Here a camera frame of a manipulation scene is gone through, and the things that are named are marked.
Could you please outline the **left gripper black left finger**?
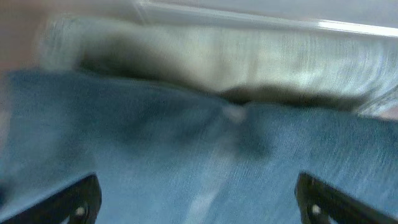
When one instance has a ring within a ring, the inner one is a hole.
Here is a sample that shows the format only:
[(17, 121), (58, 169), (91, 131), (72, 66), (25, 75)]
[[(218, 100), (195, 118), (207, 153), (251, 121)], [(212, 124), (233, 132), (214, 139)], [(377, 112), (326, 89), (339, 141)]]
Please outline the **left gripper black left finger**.
[(3, 224), (58, 224), (96, 222), (101, 208), (101, 188), (96, 175), (88, 175), (35, 205), (17, 212)]

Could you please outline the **dark blue jeans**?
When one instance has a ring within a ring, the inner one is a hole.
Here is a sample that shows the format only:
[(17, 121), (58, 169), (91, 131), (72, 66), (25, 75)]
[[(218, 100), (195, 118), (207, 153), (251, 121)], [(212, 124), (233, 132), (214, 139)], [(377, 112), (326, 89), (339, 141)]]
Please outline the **dark blue jeans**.
[(95, 174), (98, 223), (298, 223), (307, 171), (397, 216), (397, 123), (151, 82), (6, 75), (1, 219)]

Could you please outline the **light blue jeans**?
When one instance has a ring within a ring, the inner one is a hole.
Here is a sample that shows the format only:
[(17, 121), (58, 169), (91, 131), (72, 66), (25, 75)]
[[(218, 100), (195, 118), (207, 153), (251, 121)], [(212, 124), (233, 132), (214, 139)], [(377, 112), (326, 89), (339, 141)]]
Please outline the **light blue jeans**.
[(235, 102), (369, 116), (397, 104), (397, 41), (386, 38), (60, 15), (43, 26), (37, 51), (46, 70), (156, 80)]

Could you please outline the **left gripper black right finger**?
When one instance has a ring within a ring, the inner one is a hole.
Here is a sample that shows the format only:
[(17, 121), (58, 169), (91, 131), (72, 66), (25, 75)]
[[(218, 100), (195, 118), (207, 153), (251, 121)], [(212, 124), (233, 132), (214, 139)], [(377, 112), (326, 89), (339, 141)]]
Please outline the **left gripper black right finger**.
[(298, 175), (295, 197), (303, 224), (397, 224), (392, 218), (306, 172)]

